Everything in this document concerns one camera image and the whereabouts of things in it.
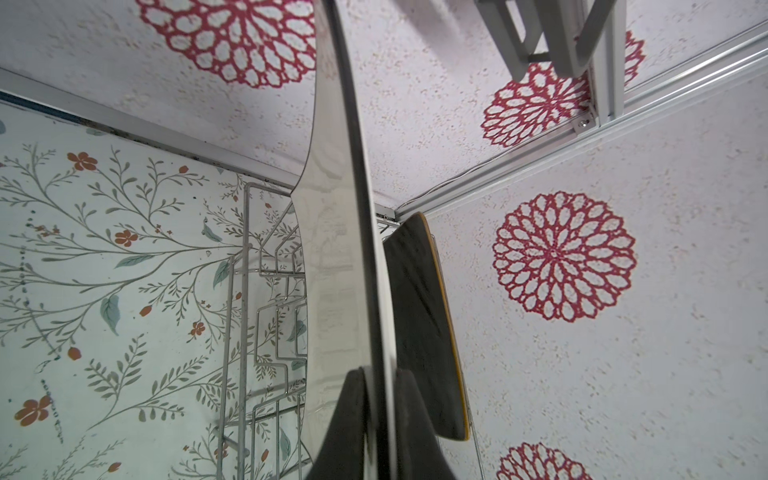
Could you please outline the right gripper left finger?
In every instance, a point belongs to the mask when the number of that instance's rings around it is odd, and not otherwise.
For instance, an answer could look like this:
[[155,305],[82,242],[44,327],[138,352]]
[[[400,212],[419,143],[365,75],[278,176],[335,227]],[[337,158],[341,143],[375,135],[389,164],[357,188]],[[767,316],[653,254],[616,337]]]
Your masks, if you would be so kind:
[[309,480],[363,480],[368,400],[364,370],[347,373]]

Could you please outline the white plate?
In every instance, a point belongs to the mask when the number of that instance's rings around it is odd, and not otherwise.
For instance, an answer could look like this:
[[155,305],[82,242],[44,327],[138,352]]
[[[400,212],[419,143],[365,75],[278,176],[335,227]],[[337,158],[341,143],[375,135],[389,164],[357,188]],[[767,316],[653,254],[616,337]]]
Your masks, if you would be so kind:
[[308,308],[302,439],[315,463],[348,372],[364,378],[366,479],[397,476],[392,380],[396,354],[383,248],[340,8],[314,4],[316,80],[307,161],[291,194],[303,247]]

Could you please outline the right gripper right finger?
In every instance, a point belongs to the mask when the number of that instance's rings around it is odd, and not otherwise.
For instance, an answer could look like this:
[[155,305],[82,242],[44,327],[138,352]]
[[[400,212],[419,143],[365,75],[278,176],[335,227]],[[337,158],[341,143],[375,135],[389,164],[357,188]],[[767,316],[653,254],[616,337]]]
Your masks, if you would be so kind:
[[395,377],[398,479],[453,480],[414,375],[398,368]]

